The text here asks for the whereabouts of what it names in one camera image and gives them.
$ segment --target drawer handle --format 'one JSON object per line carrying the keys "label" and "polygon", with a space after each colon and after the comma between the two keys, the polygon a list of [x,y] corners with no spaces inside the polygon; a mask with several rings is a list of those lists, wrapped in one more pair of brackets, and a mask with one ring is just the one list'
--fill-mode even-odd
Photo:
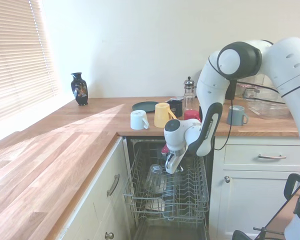
{"label": "drawer handle", "polygon": [[104,235],[104,239],[114,239],[115,235],[113,234],[113,232],[105,232],[105,235]]}
{"label": "drawer handle", "polygon": [[262,156],[261,154],[259,154],[258,156],[259,159],[274,159],[274,160],[280,160],[280,159],[286,159],[286,156],[281,156],[281,154],[279,156]]}
{"label": "drawer handle", "polygon": [[108,191],[106,191],[106,196],[107,197],[111,196],[114,193],[114,191],[116,190],[116,187],[117,187],[118,182],[119,182],[119,178],[120,178],[120,174],[114,175],[113,184],[112,184],[111,188]]}
{"label": "drawer handle", "polygon": [[230,183],[230,177],[229,176],[225,176],[224,177],[224,181],[228,184]]}

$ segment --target window blind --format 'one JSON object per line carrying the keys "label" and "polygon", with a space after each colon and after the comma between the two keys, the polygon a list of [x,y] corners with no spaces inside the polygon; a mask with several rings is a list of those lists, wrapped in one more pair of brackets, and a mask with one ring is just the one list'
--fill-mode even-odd
{"label": "window blind", "polygon": [[0,120],[60,91],[40,0],[0,0]]}

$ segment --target cup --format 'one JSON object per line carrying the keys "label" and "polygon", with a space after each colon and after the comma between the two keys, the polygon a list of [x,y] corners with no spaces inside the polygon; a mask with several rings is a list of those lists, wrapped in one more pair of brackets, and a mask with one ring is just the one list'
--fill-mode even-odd
{"label": "cup", "polygon": [[170,100],[166,102],[170,105],[170,109],[176,118],[182,117],[182,101],[180,100]]}
{"label": "cup", "polygon": [[243,106],[231,106],[229,107],[228,117],[226,119],[226,123],[230,125],[231,122],[231,112],[232,112],[232,125],[233,126],[242,126],[247,124],[249,121],[249,117],[245,114],[245,108]]}
{"label": "cup", "polygon": [[171,119],[177,119],[170,109],[169,103],[161,102],[155,105],[154,125],[157,128],[164,128],[166,123]]}
{"label": "cup", "polygon": [[161,188],[162,167],[158,164],[150,166],[148,175],[146,177],[144,188],[152,193],[158,193]]}
{"label": "cup", "polygon": [[197,110],[187,110],[187,111],[185,111],[183,118],[184,118],[184,120],[198,119],[201,122],[200,113]]}
{"label": "cup", "polygon": [[130,114],[130,127],[134,130],[148,129],[149,122],[144,110],[135,110]]}

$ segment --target sunlight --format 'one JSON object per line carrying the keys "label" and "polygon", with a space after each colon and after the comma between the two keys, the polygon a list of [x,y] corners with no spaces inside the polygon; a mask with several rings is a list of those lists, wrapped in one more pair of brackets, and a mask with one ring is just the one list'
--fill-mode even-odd
{"label": "sunlight", "polygon": [[[117,105],[48,132],[38,133],[35,136],[24,134],[24,138],[21,137],[20,140],[7,145],[2,144],[0,146],[0,179],[13,171],[18,165],[23,164],[26,159],[32,158],[33,154],[39,151],[40,148],[44,148],[40,150],[42,151],[41,155],[48,157],[75,132],[86,132],[88,135],[90,133],[94,138],[97,138],[123,106],[124,104]],[[33,159],[28,159],[28,161],[34,163],[33,168],[45,160],[44,157],[40,159],[37,159],[37,157],[39,155],[34,156]]]}

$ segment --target white mug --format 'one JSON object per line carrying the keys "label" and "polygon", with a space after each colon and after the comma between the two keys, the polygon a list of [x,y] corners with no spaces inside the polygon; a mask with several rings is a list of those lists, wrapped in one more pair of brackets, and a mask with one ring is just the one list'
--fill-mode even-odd
{"label": "white mug", "polygon": [[130,114],[130,127],[134,130],[148,129],[149,122],[144,110],[135,110]]}

